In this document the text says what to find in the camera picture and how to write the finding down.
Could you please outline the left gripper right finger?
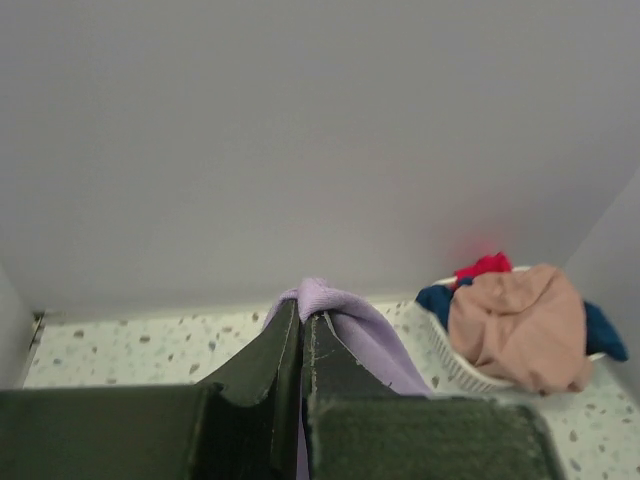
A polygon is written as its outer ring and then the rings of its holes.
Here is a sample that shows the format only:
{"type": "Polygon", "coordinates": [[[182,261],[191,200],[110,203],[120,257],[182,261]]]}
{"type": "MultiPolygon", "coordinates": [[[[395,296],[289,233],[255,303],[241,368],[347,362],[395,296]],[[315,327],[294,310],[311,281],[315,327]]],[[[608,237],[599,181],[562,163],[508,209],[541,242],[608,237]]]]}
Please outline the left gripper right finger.
{"type": "Polygon", "coordinates": [[[330,317],[305,326],[302,417],[313,479],[563,479],[531,407],[401,395],[347,349],[330,317]]]}

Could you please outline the red t shirt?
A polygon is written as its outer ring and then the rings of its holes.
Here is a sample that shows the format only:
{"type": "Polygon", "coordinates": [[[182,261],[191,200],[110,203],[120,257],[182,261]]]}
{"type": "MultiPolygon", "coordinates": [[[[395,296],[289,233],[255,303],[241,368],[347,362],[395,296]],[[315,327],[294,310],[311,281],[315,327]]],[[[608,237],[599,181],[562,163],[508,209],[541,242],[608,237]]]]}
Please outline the red t shirt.
{"type": "Polygon", "coordinates": [[[475,278],[485,273],[511,272],[513,269],[511,260],[503,252],[494,255],[485,255],[474,264],[460,268],[454,272],[457,280],[463,278],[475,278]]]}

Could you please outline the lavender t shirt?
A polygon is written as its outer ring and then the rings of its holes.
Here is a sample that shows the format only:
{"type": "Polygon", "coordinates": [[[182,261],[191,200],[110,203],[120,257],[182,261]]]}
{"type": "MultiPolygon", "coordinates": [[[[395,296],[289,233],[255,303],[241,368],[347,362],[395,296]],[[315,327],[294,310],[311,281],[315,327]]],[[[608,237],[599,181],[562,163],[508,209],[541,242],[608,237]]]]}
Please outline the lavender t shirt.
{"type": "Polygon", "coordinates": [[[305,323],[316,314],[330,314],[337,338],[378,381],[402,396],[431,395],[431,390],[399,336],[386,318],[364,298],[331,287],[321,278],[305,278],[281,294],[267,314],[268,326],[281,307],[296,301],[305,323]]]}

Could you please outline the peach pink t shirt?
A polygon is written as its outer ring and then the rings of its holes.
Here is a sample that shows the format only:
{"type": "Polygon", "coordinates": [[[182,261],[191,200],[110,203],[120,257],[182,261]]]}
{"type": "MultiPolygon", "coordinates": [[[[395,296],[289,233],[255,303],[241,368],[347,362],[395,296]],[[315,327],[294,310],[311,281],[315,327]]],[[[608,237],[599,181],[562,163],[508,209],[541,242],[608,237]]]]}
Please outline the peach pink t shirt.
{"type": "Polygon", "coordinates": [[[592,374],[582,297],[548,264],[486,273],[458,287],[447,331],[478,372],[532,392],[582,391],[592,374]]]}

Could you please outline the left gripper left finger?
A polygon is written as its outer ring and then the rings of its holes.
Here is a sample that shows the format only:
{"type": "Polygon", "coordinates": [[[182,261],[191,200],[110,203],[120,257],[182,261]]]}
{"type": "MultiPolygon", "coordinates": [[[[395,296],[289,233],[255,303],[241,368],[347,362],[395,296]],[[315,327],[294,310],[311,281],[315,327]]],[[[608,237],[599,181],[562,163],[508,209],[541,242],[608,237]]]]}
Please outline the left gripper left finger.
{"type": "Polygon", "coordinates": [[[192,385],[12,390],[1,395],[5,479],[292,479],[300,320],[284,303],[227,363],[192,385]]]}

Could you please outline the navy blue t shirt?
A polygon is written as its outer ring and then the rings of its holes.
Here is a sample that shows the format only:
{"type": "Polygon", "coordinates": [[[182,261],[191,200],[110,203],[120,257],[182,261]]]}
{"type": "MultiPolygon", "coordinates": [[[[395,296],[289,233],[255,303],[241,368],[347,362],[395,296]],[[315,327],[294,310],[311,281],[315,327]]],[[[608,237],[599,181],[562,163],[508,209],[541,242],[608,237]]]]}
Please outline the navy blue t shirt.
{"type": "MultiPolygon", "coordinates": [[[[455,290],[472,284],[472,277],[458,278],[452,285],[434,284],[420,290],[415,301],[420,307],[433,313],[447,332],[450,304],[455,290]]],[[[614,361],[626,362],[629,354],[614,325],[597,305],[587,301],[583,304],[586,315],[586,353],[604,353],[614,361]]]]}

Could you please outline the white laundry basket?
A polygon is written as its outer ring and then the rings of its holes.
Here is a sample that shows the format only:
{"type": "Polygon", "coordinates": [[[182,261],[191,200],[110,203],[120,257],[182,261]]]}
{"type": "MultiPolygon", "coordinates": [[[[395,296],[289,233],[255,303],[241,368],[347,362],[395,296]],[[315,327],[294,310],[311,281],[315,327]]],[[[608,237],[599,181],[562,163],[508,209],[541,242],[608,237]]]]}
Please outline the white laundry basket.
{"type": "MultiPolygon", "coordinates": [[[[511,272],[525,271],[529,268],[531,267],[520,269],[520,270],[512,270],[511,272]]],[[[451,279],[448,282],[441,282],[441,283],[435,283],[435,284],[452,285],[456,282],[457,280],[451,279]]],[[[435,351],[440,356],[444,368],[447,369],[451,375],[453,375],[456,379],[459,380],[461,387],[474,392],[488,392],[492,390],[509,388],[509,387],[520,387],[524,389],[523,387],[518,386],[508,380],[492,378],[478,372],[467,360],[465,360],[465,358],[459,355],[452,348],[448,331],[447,332],[444,331],[444,329],[440,325],[436,316],[433,313],[427,311],[426,309],[423,309],[423,310],[426,311],[428,315],[427,332],[428,332],[429,338],[434,343],[435,351]]],[[[588,359],[592,363],[592,366],[593,366],[594,358],[600,354],[601,353],[596,353],[592,355],[587,354],[588,359]]]]}

